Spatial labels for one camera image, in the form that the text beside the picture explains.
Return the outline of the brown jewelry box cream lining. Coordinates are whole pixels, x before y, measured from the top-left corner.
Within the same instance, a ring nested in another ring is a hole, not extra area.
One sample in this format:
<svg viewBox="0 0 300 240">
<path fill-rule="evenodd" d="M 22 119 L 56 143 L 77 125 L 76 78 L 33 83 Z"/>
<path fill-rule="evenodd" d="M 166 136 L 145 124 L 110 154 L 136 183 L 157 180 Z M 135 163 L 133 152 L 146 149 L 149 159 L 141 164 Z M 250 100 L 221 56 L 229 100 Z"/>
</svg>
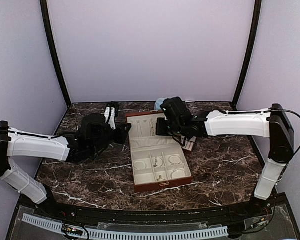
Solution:
<svg viewBox="0 0 300 240">
<path fill-rule="evenodd" d="M 182 147 L 171 136 L 156 135 L 157 118 L 164 117 L 160 111 L 125 115 L 126 122 L 132 125 L 128 135 L 136 193 L 192 183 L 193 176 Z M 175 169 L 184 169 L 187 176 L 171 179 L 171 172 Z M 164 181 L 157 181 L 160 175 Z"/>
</svg>

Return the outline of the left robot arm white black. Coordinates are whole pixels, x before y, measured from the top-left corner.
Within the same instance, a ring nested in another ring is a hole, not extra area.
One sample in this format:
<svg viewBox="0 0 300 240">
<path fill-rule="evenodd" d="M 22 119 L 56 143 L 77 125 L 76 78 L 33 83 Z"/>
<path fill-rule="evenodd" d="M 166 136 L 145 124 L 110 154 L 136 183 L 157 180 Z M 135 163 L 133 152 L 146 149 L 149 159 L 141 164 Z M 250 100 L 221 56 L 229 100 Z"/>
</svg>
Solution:
<svg viewBox="0 0 300 240">
<path fill-rule="evenodd" d="M 60 206 L 54 202 L 49 187 L 37 182 L 22 170 L 13 157 L 34 157 L 60 162 L 80 163 L 98 157 L 110 144 L 123 145 L 132 125 L 116 123 L 113 117 L 93 113 L 85 116 L 77 132 L 41 135 L 19 131 L 0 121 L 0 180 L 6 182 L 50 218 L 57 218 Z"/>
</svg>

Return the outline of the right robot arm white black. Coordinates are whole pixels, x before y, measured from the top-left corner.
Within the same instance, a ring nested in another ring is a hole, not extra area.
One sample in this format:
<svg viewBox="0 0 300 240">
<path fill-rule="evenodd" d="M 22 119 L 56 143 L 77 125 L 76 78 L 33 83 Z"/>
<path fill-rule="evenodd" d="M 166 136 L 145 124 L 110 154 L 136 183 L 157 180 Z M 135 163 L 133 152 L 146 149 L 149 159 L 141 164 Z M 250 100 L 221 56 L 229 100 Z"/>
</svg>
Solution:
<svg viewBox="0 0 300 240">
<path fill-rule="evenodd" d="M 158 136 L 207 138 L 216 136 L 256 136 L 270 141 L 268 158 L 254 190 L 254 199 L 245 205 L 245 213 L 256 217 L 265 208 L 273 188 L 297 153 L 295 133 L 287 116 L 290 110 L 280 104 L 252 111 L 199 111 L 193 115 L 183 106 L 162 104 L 164 117 L 157 120 Z"/>
</svg>

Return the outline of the brown jewelry tray cream lining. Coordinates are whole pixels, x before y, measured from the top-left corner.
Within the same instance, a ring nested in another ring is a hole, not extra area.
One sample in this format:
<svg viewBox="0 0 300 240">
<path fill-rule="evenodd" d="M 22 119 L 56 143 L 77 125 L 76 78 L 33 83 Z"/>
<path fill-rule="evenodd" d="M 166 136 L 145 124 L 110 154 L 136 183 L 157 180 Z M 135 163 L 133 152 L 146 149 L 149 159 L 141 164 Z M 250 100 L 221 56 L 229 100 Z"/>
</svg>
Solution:
<svg viewBox="0 0 300 240">
<path fill-rule="evenodd" d="M 190 140 L 185 141 L 185 146 L 182 146 L 181 148 L 185 153 L 192 153 L 194 151 L 194 148 L 196 146 L 197 138 L 193 137 Z"/>
</svg>

